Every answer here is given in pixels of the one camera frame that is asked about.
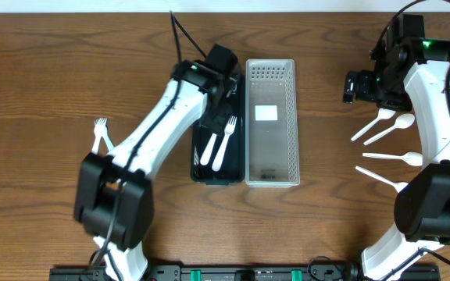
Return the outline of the cream plastic spoon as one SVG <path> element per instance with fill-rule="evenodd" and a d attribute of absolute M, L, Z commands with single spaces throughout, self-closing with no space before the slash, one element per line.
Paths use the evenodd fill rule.
<path fill-rule="evenodd" d="M 211 154 L 213 152 L 214 144 L 216 142 L 216 138 L 217 138 L 216 133 L 213 133 L 211 135 L 211 137 L 209 138 L 208 143 L 205 146 L 205 150 L 203 151 L 202 156 L 200 158 L 200 165 L 202 165 L 202 166 L 208 165 Z"/>

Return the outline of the pale green plastic fork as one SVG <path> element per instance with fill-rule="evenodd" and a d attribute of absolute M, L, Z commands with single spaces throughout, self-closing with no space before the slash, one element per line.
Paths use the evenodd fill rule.
<path fill-rule="evenodd" d="M 104 142 L 106 144 L 106 147 L 107 147 L 108 151 L 111 151 L 112 149 L 114 149 L 114 144 L 111 141 L 111 138 L 109 137 L 109 131 L 108 131 L 107 127 L 104 128 L 103 133 L 102 133 L 102 137 L 103 137 L 103 140 L 104 140 Z"/>

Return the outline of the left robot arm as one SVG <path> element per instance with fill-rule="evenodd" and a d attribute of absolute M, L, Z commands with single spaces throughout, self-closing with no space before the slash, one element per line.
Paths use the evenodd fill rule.
<path fill-rule="evenodd" d="M 154 217 L 152 181 L 184 132 L 199 123 L 224 134 L 237 116 L 228 96 L 239 78 L 237 56 L 213 45 L 203 60 L 175 65 L 153 110 L 134 132 L 102 156 L 89 153 L 80 165 L 73 215 L 100 247 L 91 261 L 103 261 L 112 280 L 140 280 L 148 267 L 142 241 Z"/>

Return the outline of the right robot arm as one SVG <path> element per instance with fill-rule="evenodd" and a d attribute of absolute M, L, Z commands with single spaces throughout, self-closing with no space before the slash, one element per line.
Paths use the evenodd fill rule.
<path fill-rule="evenodd" d="M 395 16 L 372 50 L 373 70 L 351 71 L 343 100 L 412 112 L 422 148 L 422 169 L 398 188 L 394 224 L 346 280 L 420 279 L 414 264 L 450 245 L 450 41 L 429 39 L 421 15 Z"/>

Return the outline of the white plastic spoon top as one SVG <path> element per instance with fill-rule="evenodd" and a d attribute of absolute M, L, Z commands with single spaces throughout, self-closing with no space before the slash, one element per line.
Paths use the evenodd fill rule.
<path fill-rule="evenodd" d="M 352 138 L 351 141 L 356 141 L 359 139 L 364 133 L 370 130 L 374 125 L 376 125 L 381 120 L 390 119 L 395 115 L 395 111 L 385 108 L 380 108 L 377 113 L 377 117 L 372 120 L 370 123 L 365 125 L 361 130 L 359 130 Z"/>

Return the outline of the white plastic fork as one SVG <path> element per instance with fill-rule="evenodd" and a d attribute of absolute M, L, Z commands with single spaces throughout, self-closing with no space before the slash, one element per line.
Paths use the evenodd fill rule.
<path fill-rule="evenodd" d="M 97 154 L 98 150 L 99 150 L 99 146 L 100 146 L 100 142 L 102 140 L 102 138 L 105 136 L 105 131 L 107 129 L 107 118 L 102 117 L 102 118 L 98 118 L 95 120 L 94 122 L 94 142 L 93 142 L 93 146 L 91 149 L 92 153 Z"/>
<path fill-rule="evenodd" d="M 225 155 L 225 152 L 227 149 L 227 144 L 230 139 L 230 136 L 235 131 L 237 120 L 238 120 L 237 116 L 231 116 L 227 122 L 227 125 L 224 128 L 224 137 L 222 139 L 219 150 L 218 150 L 216 157 L 214 158 L 214 161 L 212 164 L 212 170 L 214 172 L 218 172 L 221 169 L 221 166 L 223 164 L 224 155 Z"/>

